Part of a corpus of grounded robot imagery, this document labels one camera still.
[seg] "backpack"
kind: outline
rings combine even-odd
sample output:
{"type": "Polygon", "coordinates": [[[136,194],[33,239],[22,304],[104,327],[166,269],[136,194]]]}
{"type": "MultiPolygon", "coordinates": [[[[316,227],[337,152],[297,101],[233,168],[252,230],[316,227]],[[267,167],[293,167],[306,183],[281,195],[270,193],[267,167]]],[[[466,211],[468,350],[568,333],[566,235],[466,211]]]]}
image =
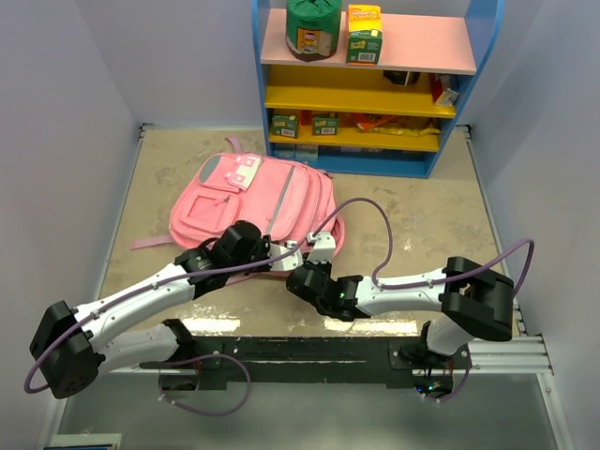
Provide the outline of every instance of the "backpack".
{"type": "MultiPolygon", "coordinates": [[[[336,208],[326,173],[299,162],[244,154],[237,139],[227,140],[236,154],[207,159],[171,211],[169,231],[181,247],[220,237],[237,220],[253,223],[273,241],[301,243],[336,208]]],[[[330,220],[323,230],[336,239],[338,253],[345,237],[342,218],[330,220]]]]}

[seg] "barcode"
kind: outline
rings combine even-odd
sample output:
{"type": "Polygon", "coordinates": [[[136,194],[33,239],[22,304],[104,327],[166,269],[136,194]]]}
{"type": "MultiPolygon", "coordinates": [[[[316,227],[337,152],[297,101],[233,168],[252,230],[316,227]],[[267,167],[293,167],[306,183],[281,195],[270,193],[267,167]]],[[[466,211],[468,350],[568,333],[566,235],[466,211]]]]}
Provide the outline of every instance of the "barcode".
{"type": "Polygon", "coordinates": [[[369,61],[369,63],[372,63],[375,61],[375,53],[359,53],[358,60],[369,61]]]}

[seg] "beige tabletop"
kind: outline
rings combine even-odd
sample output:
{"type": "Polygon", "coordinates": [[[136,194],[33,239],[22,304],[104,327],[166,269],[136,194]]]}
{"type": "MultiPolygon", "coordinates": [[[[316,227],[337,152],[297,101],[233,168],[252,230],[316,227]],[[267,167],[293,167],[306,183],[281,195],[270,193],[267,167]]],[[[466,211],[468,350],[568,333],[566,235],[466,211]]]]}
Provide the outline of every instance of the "beige tabletop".
{"type": "MultiPolygon", "coordinates": [[[[150,129],[127,195],[102,296],[118,292],[173,261],[176,245],[130,250],[131,242],[167,234],[171,208],[209,155],[231,152],[226,136],[246,151],[264,153],[261,130],[150,129]]],[[[399,277],[443,267],[449,256],[485,263],[496,256],[486,208],[468,147],[455,132],[428,180],[334,175],[337,202],[369,197],[389,215],[395,253],[381,275],[399,277]]],[[[346,242],[333,276],[368,275],[387,250],[382,218],[369,204],[353,203],[341,215],[346,242]]],[[[411,336],[437,317],[432,312],[395,312],[352,323],[320,316],[289,294],[282,279],[254,278],[233,284],[137,326],[178,318],[196,335],[411,336]]]]}

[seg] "green cylindrical container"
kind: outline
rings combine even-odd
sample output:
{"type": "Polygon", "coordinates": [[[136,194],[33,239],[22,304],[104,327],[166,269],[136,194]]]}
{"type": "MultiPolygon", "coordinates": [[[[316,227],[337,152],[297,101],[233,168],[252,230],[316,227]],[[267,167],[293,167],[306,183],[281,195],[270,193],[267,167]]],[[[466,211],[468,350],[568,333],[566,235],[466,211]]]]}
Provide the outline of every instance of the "green cylindrical container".
{"type": "Polygon", "coordinates": [[[288,0],[286,41],[303,61],[332,56],[338,48],[341,0],[288,0]]]}

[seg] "pink shelf top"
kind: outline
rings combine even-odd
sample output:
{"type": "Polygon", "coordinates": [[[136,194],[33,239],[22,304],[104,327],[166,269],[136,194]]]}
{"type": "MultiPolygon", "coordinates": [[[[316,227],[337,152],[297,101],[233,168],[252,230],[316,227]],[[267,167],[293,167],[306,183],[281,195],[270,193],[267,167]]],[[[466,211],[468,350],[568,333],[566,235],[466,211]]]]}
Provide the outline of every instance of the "pink shelf top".
{"type": "Polygon", "coordinates": [[[346,64],[347,24],[342,12],[336,53],[328,59],[305,63],[290,53],[285,41],[283,8],[269,13],[261,62],[278,65],[312,65],[331,68],[376,68],[473,75],[476,71],[471,42],[460,17],[383,14],[383,48],[377,66],[346,64]]]}

